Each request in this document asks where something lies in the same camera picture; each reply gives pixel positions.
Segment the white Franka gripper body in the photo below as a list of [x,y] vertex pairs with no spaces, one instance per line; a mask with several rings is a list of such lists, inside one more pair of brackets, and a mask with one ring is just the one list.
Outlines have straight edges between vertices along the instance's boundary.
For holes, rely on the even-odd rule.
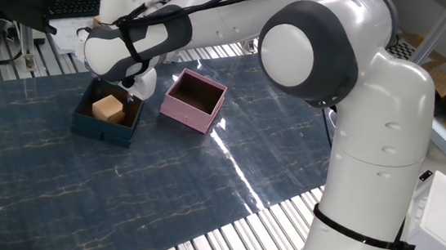
[[148,100],[155,92],[157,72],[154,68],[133,77],[134,83],[127,89],[128,93],[140,100]]

